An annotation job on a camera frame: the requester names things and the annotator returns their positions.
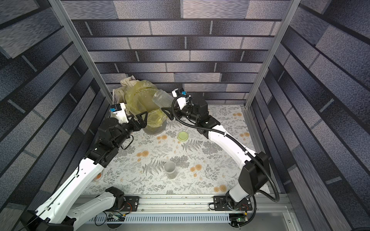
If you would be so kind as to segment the glass jar with green lid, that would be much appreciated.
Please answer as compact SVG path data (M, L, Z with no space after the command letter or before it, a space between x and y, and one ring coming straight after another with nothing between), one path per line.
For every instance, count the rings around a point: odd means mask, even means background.
M158 90L152 98L152 101L159 107L159 108L165 108L165 107L171 107L172 102L174 100L174 97L163 91Z

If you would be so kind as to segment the green jar lid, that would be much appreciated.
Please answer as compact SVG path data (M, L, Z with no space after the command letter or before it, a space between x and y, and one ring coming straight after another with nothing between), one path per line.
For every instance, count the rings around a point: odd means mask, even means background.
M178 133L177 138L179 141L185 142L189 139L189 134L185 131L181 131Z

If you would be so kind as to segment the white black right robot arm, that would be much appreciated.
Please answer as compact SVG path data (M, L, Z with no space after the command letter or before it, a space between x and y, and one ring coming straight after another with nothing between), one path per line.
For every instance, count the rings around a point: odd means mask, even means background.
M196 129L208 140L223 149L241 169L237 183L226 192L230 205L235 206L244 198L260 193L274 202L279 201L278 191L269 170L267 154L257 153L240 143L230 135L221 123L211 116L205 100L192 100L184 95L178 96L171 103L161 107L161 111L170 119Z

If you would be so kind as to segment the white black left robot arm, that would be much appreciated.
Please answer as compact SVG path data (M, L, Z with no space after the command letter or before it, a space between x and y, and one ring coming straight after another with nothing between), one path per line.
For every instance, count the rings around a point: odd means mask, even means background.
M74 231L98 214L122 210L127 205L124 192L107 188L101 195L79 207L74 203L90 182L118 154L122 144L147 125L148 113L128 116L126 123L114 117L105 119L98 128L98 140L79 161L77 168L48 200L35 211L28 210L20 221L26 231Z

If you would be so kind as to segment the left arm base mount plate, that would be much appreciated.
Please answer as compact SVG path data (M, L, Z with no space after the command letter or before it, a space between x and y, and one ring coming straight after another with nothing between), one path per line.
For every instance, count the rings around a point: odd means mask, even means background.
M105 212L136 212L139 205L139 200L139 196L124 196L120 198L118 202L114 202L113 207L106 209Z

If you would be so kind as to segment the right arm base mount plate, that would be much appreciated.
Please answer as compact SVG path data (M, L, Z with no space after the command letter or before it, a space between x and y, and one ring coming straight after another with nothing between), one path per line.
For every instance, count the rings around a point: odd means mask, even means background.
M235 202L230 196L215 195L213 197L215 211L252 211L252 203L250 198L243 198L239 202Z

